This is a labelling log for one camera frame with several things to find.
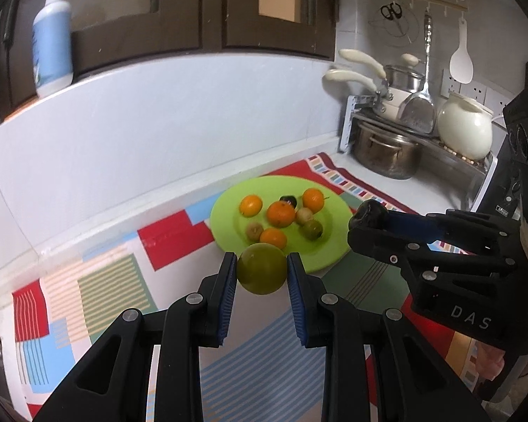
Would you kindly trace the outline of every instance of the pot lid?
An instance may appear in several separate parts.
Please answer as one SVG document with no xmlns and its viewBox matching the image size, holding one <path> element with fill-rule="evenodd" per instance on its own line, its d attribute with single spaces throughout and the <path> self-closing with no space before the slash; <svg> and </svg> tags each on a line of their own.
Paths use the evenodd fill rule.
<svg viewBox="0 0 528 422">
<path fill-rule="evenodd" d="M 480 109 L 481 111 L 486 112 L 486 113 L 490 114 L 491 116 L 493 116 L 493 110 L 492 109 L 487 108 L 487 106 L 483 106 L 481 103 L 479 103 L 478 101 L 474 100 L 473 98 L 466 97 L 465 95 L 461 95 L 461 94 L 459 94 L 457 92 L 454 92 L 454 91 L 450 92 L 450 96 L 459 98 L 460 100 L 464 100 L 464 101 L 468 102 L 469 104 L 471 104 L 472 106 L 475 106 L 476 108 Z"/>
<path fill-rule="evenodd" d="M 372 123 L 364 122 L 363 120 L 361 120 L 358 123 L 358 126 L 363 128 L 364 130 L 375 133 L 378 136 L 383 136 L 384 138 L 389 138 L 392 141 L 395 141 L 396 143 L 400 143 L 402 145 L 407 145 L 407 146 L 417 146 L 418 145 L 417 142 L 412 141 L 410 138 L 407 138 L 405 135 L 402 135 L 400 133 L 390 132 L 389 130 L 373 125 Z"/>
<path fill-rule="evenodd" d="M 400 73 L 404 73 L 406 75 L 410 75 L 414 77 L 415 79 L 423 80 L 425 76 L 423 74 L 420 74 L 418 71 L 408 67 L 408 66 L 402 66 L 402 65 L 386 65 L 386 70 L 393 70 L 398 71 Z"/>
</svg>

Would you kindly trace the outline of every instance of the electrical socket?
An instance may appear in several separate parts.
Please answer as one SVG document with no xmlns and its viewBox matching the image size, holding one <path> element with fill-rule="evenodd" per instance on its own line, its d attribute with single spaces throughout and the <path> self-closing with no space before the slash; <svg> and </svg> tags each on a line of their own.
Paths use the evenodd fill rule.
<svg viewBox="0 0 528 422">
<path fill-rule="evenodd" d="M 507 106 L 511 100 L 512 98 L 508 98 L 492 88 L 488 88 L 484 105 L 493 111 L 494 116 L 498 116 L 503 113 L 503 108 Z"/>
<path fill-rule="evenodd" d="M 440 95 L 444 98 L 450 98 L 450 92 L 459 93 L 461 83 L 456 81 L 450 74 L 450 70 L 444 70 L 442 74 L 442 89 Z"/>
<path fill-rule="evenodd" d="M 473 98 L 477 103 L 485 104 L 487 86 L 482 83 L 471 81 L 469 84 L 462 84 L 459 92 L 464 97 Z"/>
</svg>

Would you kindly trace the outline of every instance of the plate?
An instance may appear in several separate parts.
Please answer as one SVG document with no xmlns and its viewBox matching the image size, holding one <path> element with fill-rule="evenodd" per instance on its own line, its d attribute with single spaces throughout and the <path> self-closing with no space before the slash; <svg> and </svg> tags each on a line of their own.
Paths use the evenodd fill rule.
<svg viewBox="0 0 528 422">
<path fill-rule="evenodd" d="M 297 207 L 302 206 L 301 196 L 308 188 L 319 189 L 325 196 L 325 206 L 315 214 L 323 226 L 323 234 L 316 241 L 309 241 L 295 222 L 281 230 L 288 238 L 283 249 L 287 255 L 299 252 L 305 271 L 313 273 L 339 261 L 350 249 L 347 243 L 348 221 L 352 211 L 332 190 L 316 182 L 292 176 L 262 176 L 248 179 L 223 192 L 217 198 L 210 216 L 210 227 L 217 245 L 225 252 L 240 255 L 253 242 L 245 235 L 245 228 L 254 220 L 266 229 L 271 226 L 266 220 L 266 210 L 283 195 L 294 195 Z M 262 198 L 262 210 L 254 217 L 244 217 L 239 212 L 242 199 L 250 194 Z"/>
</svg>

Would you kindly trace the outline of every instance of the bottle label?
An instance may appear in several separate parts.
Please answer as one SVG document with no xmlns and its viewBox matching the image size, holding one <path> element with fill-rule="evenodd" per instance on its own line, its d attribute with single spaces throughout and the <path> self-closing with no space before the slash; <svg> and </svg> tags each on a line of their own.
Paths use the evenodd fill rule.
<svg viewBox="0 0 528 422">
<path fill-rule="evenodd" d="M 33 26 L 33 75 L 41 87 L 73 72 L 70 12 L 48 15 Z"/>
</svg>

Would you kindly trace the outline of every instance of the metal pivot bolt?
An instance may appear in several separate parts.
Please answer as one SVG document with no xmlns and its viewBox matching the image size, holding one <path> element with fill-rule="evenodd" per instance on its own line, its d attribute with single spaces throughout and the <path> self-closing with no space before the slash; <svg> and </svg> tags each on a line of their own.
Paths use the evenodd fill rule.
<svg viewBox="0 0 528 422">
<path fill-rule="evenodd" d="M 186 297 L 186 303 L 188 304 L 200 304 L 203 301 L 203 295 L 194 293 Z"/>
<path fill-rule="evenodd" d="M 434 271 L 425 271 L 424 273 L 422 273 L 422 278 L 425 281 L 435 281 L 437 276 L 438 275 Z"/>
<path fill-rule="evenodd" d="M 324 294 L 321 297 L 321 301 L 324 304 L 337 304 L 338 303 L 338 296 L 335 294 Z"/>
<path fill-rule="evenodd" d="M 137 317 L 139 317 L 139 312 L 136 309 L 128 309 L 123 313 L 125 322 L 133 322 Z"/>
<path fill-rule="evenodd" d="M 390 308 L 385 312 L 388 319 L 392 321 L 400 321 L 403 318 L 403 313 L 395 308 Z"/>
</svg>

